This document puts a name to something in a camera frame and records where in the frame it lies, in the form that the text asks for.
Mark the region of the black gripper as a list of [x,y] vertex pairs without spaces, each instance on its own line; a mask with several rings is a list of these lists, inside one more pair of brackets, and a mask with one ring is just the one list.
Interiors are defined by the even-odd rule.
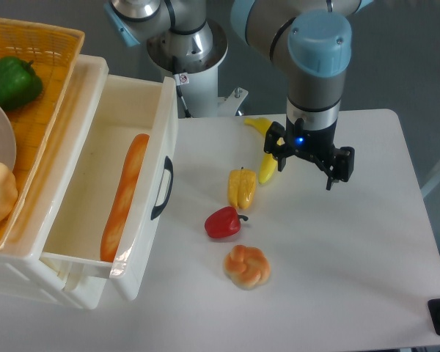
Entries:
[[334,146],[334,134],[337,121],[327,128],[311,131],[304,128],[301,119],[294,125],[289,120],[286,128],[278,122],[272,122],[265,133],[263,150],[272,155],[277,162],[277,170],[281,172],[286,159],[297,156],[306,161],[319,162],[327,168],[326,190],[338,182],[347,183],[353,173],[355,150],[353,147],[336,148]]

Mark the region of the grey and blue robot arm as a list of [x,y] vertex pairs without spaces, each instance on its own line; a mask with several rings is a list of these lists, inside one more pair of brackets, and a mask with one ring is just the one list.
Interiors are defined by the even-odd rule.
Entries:
[[[267,131],[264,150],[283,168],[291,156],[314,163],[329,186],[350,179],[355,152],[334,132],[351,60],[348,16],[364,1],[235,1],[230,23],[249,47],[287,77],[286,123]],[[126,45],[144,43],[177,84],[181,117],[220,109],[218,68],[228,44],[205,1],[108,1],[104,10]]]

